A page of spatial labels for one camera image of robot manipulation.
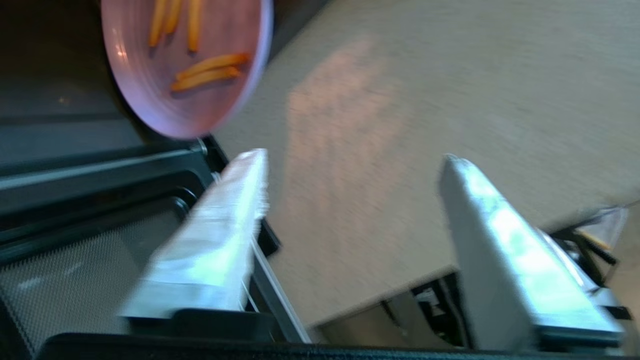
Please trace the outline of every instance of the french fry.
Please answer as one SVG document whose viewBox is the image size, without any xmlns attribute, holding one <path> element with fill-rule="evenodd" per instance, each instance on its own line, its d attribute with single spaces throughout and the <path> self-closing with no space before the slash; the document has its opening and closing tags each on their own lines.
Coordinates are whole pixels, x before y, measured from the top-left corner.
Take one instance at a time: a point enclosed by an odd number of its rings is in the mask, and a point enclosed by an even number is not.
<svg viewBox="0 0 640 360">
<path fill-rule="evenodd" d="M 149 31 L 149 46 L 155 47 L 160 41 L 162 33 L 162 20 L 166 8 L 166 0 L 156 0 L 154 7 L 154 16 L 151 19 L 151 30 Z"/>
<path fill-rule="evenodd" d="M 202 60 L 201 62 L 186 69 L 185 71 L 177 73 L 175 75 L 175 79 L 182 80 L 207 70 L 217 69 L 219 67 L 225 66 L 240 65 L 246 63 L 247 61 L 249 61 L 249 54 L 228 54 L 215 56 L 213 58 Z"/>
<path fill-rule="evenodd" d="M 198 51 L 200 38 L 200 12 L 202 0 L 189 0 L 188 48 L 194 53 Z"/>
<path fill-rule="evenodd" d="M 165 33 L 174 33 L 175 29 L 178 27 L 181 6 L 182 0 L 171 0 L 171 5 L 169 6 L 169 17 L 166 20 L 166 26 L 164 28 Z"/>
<path fill-rule="evenodd" d="M 190 78 L 178 80 L 171 84 L 171 91 L 185 91 L 202 84 L 210 83 L 216 80 L 225 80 L 237 78 L 240 75 L 240 70 L 235 67 L 223 67 L 222 69 L 215 69 L 210 71 L 201 72 L 195 74 Z"/>
</svg>

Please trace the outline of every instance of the pink plate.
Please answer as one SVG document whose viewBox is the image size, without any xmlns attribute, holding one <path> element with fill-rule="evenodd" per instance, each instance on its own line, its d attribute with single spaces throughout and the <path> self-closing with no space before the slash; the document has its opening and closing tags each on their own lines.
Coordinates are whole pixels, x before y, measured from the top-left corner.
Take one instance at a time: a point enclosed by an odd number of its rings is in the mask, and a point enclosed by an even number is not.
<svg viewBox="0 0 640 360">
<path fill-rule="evenodd" d="M 272 0 L 203 0 L 200 50 L 187 50 L 187 6 L 178 29 L 148 45 L 153 0 L 102 0 L 102 31 L 111 70 L 136 114 L 157 132 L 197 138 L 237 112 L 258 85 L 271 45 Z M 173 93 L 177 72 L 212 56 L 248 53 L 239 78 Z"/>
</svg>

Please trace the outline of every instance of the beige carpet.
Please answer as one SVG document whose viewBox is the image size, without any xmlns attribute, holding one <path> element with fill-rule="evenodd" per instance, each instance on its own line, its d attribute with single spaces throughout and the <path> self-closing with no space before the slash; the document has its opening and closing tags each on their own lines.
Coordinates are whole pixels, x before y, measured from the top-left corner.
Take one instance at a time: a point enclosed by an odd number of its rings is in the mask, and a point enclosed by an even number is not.
<svg viewBox="0 0 640 360">
<path fill-rule="evenodd" d="M 640 185 L 640 2 L 336 0 L 214 134 L 270 155 L 271 264 L 323 322 L 454 264 L 443 153 L 553 227 Z"/>
</svg>

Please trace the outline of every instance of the mesh screen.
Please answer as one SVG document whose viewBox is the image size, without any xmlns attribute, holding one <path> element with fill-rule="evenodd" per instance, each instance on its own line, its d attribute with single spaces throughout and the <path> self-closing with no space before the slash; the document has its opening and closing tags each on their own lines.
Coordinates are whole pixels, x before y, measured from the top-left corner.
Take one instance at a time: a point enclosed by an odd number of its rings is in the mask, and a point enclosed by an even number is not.
<svg viewBox="0 0 640 360">
<path fill-rule="evenodd" d="M 180 224 L 172 211 L 0 268 L 0 297 L 32 354 L 62 332 L 125 333 L 115 316 L 149 256 Z"/>
</svg>

